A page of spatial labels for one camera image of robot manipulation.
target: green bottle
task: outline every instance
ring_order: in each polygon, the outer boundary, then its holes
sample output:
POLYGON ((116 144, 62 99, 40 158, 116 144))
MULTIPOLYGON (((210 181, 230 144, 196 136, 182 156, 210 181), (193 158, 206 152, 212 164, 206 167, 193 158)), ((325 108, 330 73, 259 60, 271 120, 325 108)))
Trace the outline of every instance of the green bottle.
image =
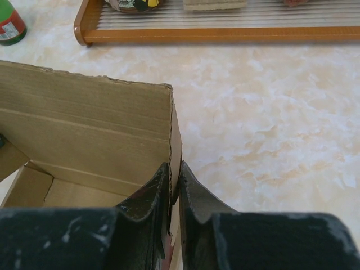
POLYGON ((0 0, 0 45, 8 46, 21 41, 26 25, 8 0, 0 0))

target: cardboard edge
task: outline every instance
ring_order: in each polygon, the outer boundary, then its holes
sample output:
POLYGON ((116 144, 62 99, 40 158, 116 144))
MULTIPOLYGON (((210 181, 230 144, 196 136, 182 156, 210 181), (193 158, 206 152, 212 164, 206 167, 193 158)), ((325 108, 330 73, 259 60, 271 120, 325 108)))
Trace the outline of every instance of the cardboard edge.
POLYGON ((43 207, 113 207, 126 198, 124 195, 54 178, 45 196, 43 207))
POLYGON ((172 196, 172 204, 174 205, 177 199, 175 192, 177 182, 180 176, 182 164, 182 141, 179 128, 179 122, 176 113, 176 107, 173 97, 173 92, 170 95, 171 116, 170 116, 170 150, 169 150, 169 164, 170 164, 170 194, 172 196))
POLYGON ((111 192, 118 195, 123 195, 126 197, 130 196, 139 188, 141 188, 141 185, 139 184, 128 183, 115 178, 109 178, 102 175, 83 172, 71 168, 54 166, 52 164, 46 163, 39 163, 37 161, 34 161, 34 165, 37 167, 41 167, 41 170, 43 172, 49 173, 55 179, 85 187, 95 188, 106 192, 111 192))
POLYGON ((5 66, 5 67, 9 67, 9 68, 23 68, 23 69, 27 69, 27 70, 31 70, 33 72, 41 72, 41 73, 56 73, 57 75, 63 76, 71 76, 73 78, 76 79, 76 77, 84 77, 84 78, 96 78, 98 80, 102 80, 102 81, 106 81, 106 82, 111 82, 114 84, 122 84, 122 85, 136 85, 139 88, 143 88, 143 86, 158 86, 161 87, 163 89, 163 91, 167 92, 169 91, 169 89, 172 90, 171 85, 166 84, 166 83, 160 83, 160 84, 156 84, 156 83, 143 83, 143 82, 134 82, 134 81, 130 81, 130 80, 120 80, 120 79, 114 79, 114 78, 110 78, 108 76, 105 75, 98 75, 98 76, 91 76, 91 75, 84 75, 81 73, 72 73, 69 71, 65 71, 65 70, 55 70, 52 69, 50 67, 43 67, 43 66, 34 66, 34 65, 29 65, 29 64, 22 64, 22 63, 16 63, 16 62, 11 62, 11 61, 5 61, 5 60, 0 60, 0 66, 5 66))
POLYGON ((0 182, 21 168, 30 159, 6 138, 0 148, 0 182))
POLYGON ((49 174, 46 170, 40 168, 39 166, 37 166, 35 163, 33 163, 33 161, 29 161, 28 163, 25 164, 25 166, 27 168, 33 169, 33 170, 37 170, 38 172, 44 173, 44 174, 49 174))
POLYGON ((53 177, 51 175, 24 165, 17 173, 0 208, 42 207, 52 182, 53 177))

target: worn black paint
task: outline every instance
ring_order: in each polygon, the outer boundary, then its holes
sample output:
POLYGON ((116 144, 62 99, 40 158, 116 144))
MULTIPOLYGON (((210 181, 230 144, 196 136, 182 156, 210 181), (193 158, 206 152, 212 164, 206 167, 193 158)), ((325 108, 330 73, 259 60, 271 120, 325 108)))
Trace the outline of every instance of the worn black paint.
POLYGON ((155 269, 164 259, 169 168, 113 208, 0 210, 0 269, 155 269))
POLYGON ((360 269, 349 231, 333 215, 236 212, 186 163, 179 182, 184 270, 360 269))

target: table surface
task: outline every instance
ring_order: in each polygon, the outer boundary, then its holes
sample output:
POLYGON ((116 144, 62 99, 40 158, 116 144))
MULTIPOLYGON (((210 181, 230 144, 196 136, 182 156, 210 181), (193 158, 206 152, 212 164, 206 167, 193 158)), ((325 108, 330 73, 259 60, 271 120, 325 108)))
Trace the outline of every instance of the table surface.
POLYGON ((359 245, 359 44, 85 48, 80 0, 12 3, 29 32, 1 60, 172 84, 183 157, 206 187, 239 211, 333 213, 359 245))

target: bottle label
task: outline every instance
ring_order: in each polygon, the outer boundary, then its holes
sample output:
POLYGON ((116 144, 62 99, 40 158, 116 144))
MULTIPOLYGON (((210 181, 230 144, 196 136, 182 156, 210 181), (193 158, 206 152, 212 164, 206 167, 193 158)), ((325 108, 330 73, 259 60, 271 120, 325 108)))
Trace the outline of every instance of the bottle label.
POLYGON ((8 41, 9 39, 16 38, 24 30, 25 23, 17 11, 14 11, 9 19, 0 22, 0 41, 8 41))

